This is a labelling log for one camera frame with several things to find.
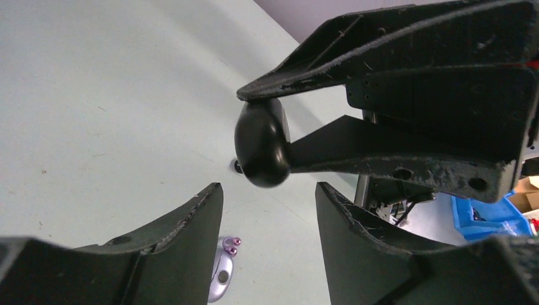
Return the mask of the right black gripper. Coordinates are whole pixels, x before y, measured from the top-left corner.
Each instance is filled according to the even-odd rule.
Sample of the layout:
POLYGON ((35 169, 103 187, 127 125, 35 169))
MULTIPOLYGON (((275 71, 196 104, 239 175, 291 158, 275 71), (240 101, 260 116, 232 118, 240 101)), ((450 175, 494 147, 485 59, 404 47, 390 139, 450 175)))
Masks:
POLYGON ((513 188, 538 104, 537 69, 496 66, 537 53, 537 1, 360 11, 324 22, 236 94, 252 101, 346 83, 349 105, 376 122, 342 116, 291 143, 293 173, 369 175, 493 203, 513 188))

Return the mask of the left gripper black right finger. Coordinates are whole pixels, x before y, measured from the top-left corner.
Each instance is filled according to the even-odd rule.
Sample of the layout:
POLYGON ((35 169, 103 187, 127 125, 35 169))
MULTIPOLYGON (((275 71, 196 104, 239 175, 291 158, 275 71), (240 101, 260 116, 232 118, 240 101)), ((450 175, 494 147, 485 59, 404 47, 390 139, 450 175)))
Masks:
POLYGON ((317 184, 315 199, 332 304, 459 304, 454 284, 420 256, 445 243, 381 220, 327 182, 317 184))

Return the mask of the black earbud charging case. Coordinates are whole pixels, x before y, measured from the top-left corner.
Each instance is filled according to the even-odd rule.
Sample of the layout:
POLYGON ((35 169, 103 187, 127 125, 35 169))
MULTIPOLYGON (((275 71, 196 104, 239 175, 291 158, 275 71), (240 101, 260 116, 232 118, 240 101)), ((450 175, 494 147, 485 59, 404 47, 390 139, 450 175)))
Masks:
POLYGON ((239 166, 253 185, 276 187, 290 175, 289 128, 278 99, 245 103, 235 126, 234 141, 239 166))

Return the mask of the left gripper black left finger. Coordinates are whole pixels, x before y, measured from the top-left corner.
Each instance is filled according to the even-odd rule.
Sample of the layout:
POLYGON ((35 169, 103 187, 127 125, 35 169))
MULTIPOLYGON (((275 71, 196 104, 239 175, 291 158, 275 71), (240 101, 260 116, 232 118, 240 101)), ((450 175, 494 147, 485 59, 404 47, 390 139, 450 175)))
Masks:
POLYGON ((213 182, 180 207, 103 245, 76 304, 206 304, 224 193, 213 182))

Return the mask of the purple earbud charging case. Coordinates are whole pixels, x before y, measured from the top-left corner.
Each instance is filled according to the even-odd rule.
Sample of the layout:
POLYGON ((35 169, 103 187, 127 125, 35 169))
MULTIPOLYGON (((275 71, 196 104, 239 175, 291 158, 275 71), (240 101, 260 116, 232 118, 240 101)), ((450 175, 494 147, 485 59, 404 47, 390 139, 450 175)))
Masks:
POLYGON ((233 257, 225 249, 218 247, 210 280, 208 303, 214 303, 222 299, 230 286, 233 270, 233 257))

